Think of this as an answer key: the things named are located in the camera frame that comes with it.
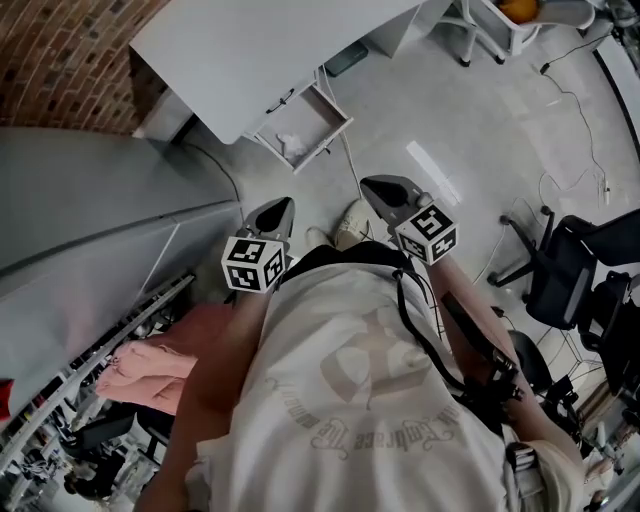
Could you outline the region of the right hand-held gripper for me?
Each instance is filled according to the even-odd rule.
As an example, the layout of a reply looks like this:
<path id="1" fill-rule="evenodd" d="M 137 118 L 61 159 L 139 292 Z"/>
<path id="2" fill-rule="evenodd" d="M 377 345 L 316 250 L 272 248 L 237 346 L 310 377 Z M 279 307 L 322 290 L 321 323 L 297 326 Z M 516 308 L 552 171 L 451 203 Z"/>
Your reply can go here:
<path id="1" fill-rule="evenodd" d="M 400 250 L 431 266 L 456 247 L 458 222 L 411 179 L 375 175 L 363 178 L 360 188 Z"/>

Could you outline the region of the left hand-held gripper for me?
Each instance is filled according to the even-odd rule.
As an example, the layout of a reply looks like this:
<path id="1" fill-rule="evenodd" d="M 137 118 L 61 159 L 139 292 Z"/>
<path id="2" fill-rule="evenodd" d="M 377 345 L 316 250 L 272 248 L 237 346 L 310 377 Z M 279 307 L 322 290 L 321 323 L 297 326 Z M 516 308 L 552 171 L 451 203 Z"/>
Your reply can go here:
<path id="1" fill-rule="evenodd" d="M 267 293 L 287 269 L 295 202 L 281 197 L 264 203 L 228 238 L 221 266 L 230 290 Z"/>

